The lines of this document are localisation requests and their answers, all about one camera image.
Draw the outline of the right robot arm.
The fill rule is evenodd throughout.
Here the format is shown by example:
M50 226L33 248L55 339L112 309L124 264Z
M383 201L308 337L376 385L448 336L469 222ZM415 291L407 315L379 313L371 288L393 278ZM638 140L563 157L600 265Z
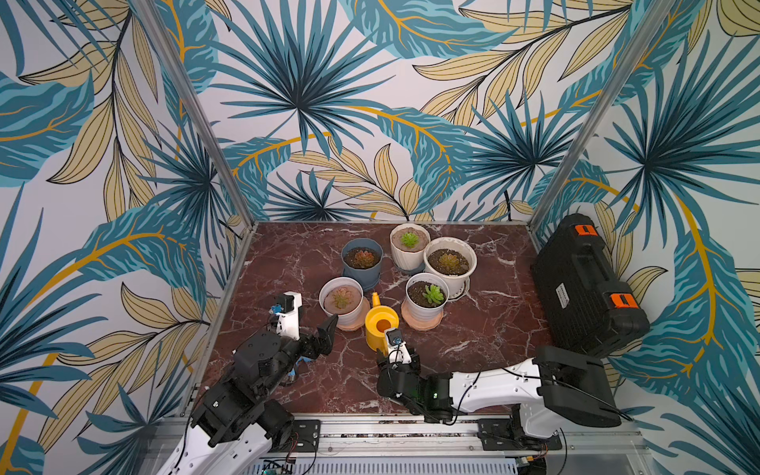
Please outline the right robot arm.
M508 407L507 441L518 448L546 445L566 423L609 429L633 419L616 406L601 360L554 346L510 367L471 373L423 376L419 354L405 344L378 350L376 360L378 394L429 424L453 426L479 410Z

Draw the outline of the large white pot yellow succulent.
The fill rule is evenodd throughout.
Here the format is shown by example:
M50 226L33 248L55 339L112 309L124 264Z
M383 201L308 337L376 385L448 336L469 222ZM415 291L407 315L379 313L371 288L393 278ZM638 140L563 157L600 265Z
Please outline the large white pot yellow succulent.
M441 277L449 288L449 301L468 292L470 278L477 267L474 249L455 237L433 239L423 254L425 271Z

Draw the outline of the yellow plastic watering can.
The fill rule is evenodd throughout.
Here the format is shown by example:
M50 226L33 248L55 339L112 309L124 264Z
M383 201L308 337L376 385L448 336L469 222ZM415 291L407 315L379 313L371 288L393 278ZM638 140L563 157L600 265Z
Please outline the yellow plastic watering can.
M373 352L389 354L389 344L386 333L399 328L399 316L397 312L382 305L377 292L371 297L371 308L365 316L364 322L365 339Z

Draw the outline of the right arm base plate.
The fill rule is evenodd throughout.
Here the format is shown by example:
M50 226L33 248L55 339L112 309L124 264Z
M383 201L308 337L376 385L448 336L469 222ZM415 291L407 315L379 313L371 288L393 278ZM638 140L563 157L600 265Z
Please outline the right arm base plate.
M512 419L478 420L477 437L484 451L522 450L544 453L563 447L558 435L552 435L549 439L529 437L520 424Z

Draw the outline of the white pot pink succulent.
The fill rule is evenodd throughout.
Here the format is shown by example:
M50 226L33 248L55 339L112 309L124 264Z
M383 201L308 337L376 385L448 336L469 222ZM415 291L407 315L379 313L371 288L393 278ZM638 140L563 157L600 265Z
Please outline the white pot pink succulent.
M338 329L358 331L364 327L370 303L361 285L349 277L337 277L321 289L319 303L328 316L338 316Z

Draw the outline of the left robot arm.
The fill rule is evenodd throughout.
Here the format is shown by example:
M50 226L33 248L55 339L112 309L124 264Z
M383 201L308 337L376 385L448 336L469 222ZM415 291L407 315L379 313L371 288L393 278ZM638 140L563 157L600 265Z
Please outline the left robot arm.
M304 357L331 353L338 316L297 340L264 327L243 342L227 372L194 408L176 449L160 474L241 474L271 449L283 447L294 417L271 398Z

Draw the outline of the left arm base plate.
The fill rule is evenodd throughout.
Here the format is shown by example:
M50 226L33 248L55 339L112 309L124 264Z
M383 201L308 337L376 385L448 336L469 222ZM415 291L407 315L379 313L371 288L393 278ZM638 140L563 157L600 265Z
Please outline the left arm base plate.
M322 422L320 420L296 420L289 437L283 445L273 452L278 453L312 453L320 447Z

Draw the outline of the small white pot green succulent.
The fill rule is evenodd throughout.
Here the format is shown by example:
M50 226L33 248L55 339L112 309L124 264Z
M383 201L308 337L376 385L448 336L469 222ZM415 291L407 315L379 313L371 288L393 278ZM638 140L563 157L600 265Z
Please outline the small white pot green succulent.
M448 297L449 288L441 277L427 272L413 275L406 284L402 317L417 331L432 330L443 320Z

